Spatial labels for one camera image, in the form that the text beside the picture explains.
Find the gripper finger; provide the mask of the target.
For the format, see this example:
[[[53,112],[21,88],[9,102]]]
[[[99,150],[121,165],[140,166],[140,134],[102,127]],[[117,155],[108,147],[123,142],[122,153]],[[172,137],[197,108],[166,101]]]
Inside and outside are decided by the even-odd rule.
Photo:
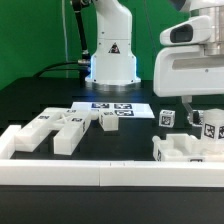
[[[193,124],[193,109],[191,107],[192,97],[191,96],[182,96],[181,97],[182,104],[188,113],[188,121],[190,124]]]

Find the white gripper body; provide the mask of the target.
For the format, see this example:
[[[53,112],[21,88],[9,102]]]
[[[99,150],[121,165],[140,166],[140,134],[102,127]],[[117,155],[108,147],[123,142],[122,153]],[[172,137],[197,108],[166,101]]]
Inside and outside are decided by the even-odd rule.
[[[191,17],[160,34],[154,92],[159,97],[224,93],[224,54],[207,52],[215,31],[211,16]]]

